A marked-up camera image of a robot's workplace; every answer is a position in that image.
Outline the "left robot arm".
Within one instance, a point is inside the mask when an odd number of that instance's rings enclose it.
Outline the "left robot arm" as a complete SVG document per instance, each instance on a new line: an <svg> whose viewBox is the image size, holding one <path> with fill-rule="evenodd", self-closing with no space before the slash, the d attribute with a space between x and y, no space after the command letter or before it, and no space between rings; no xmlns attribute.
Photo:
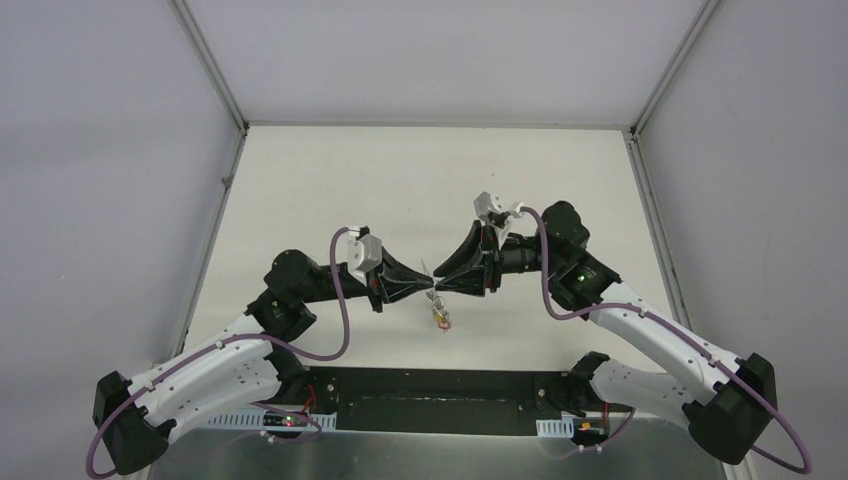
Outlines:
<svg viewBox="0 0 848 480"><path fill-rule="evenodd" d="M430 276L394 259L382 246L353 240L345 262L319 265L285 250L264 276L265 290L229 325L200 345L130 378L117 371L95 387L97 435L113 474L156 462L189 431L231 408L275 398L297 402L305 390L293 341L316 321L308 304L365 297L376 312L433 285Z"/></svg>

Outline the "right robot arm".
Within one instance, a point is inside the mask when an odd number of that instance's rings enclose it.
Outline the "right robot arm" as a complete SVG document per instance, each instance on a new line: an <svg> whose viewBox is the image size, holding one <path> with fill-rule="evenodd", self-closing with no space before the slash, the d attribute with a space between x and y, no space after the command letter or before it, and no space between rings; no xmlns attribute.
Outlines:
<svg viewBox="0 0 848 480"><path fill-rule="evenodd" d="M533 214L532 236L511 230ZM599 403L620 404L686 430L714 458L737 465L751 451L777 408L773 365L718 347L653 311L614 270L587 250L589 230L566 201L541 213L480 206L461 246L435 270L439 291L483 296L506 274L540 272L545 307L579 317L624 339L662 367L650 373L606 354L586 354L566 375L575 414Z"/></svg>

